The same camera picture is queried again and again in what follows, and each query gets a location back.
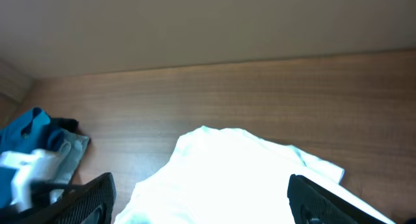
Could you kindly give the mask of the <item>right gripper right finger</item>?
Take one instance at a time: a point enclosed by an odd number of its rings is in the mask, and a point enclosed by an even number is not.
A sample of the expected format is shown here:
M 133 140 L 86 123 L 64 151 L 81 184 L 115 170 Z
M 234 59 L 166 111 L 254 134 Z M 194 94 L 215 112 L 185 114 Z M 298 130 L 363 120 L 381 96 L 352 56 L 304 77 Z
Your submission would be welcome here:
M 337 183 L 292 174 L 287 197 L 296 224 L 384 224 L 390 219 Z

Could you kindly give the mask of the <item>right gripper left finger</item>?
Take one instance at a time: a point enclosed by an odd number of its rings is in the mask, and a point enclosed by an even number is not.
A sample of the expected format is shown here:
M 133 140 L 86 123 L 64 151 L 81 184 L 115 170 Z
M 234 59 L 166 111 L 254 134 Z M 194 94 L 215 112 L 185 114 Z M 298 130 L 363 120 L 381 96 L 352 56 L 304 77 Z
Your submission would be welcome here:
M 21 218 L 18 223 L 111 224 L 116 187 L 111 173 L 103 173 L 89 183 L 70 188 L 62 199 Z

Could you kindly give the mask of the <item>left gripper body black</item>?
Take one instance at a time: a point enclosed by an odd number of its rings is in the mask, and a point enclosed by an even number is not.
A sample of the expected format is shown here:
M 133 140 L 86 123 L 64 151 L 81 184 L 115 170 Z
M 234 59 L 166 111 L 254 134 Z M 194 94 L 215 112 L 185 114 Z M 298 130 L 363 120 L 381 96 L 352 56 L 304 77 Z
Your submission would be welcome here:
M 77 190 L 81 187 L 78 184 L 59 184 L 52 182 L 33 182 L 30 187 L 32 208 L 26 211 L 18 211 L 17 205 L 10 205 L 1 209 L 1 224 L 13 224 L 19 222 L 28 216 L 48 207 L 53 202 L 50 201 L 52 191 L 64 190 L 64 195 L 72 190 Z

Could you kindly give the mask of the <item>white t-shirt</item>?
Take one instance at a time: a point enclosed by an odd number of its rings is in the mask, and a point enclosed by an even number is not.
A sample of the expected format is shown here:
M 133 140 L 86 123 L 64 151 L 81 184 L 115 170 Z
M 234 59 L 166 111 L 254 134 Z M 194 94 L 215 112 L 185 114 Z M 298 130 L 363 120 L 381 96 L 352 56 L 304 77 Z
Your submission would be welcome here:
M 341 185 L 344 169 L 243 129 L 200 127 L 169 162 L 138 182 L 117 223 L 292 223 L 287 190 L 303 175 L 372 217 L 388 218 Z

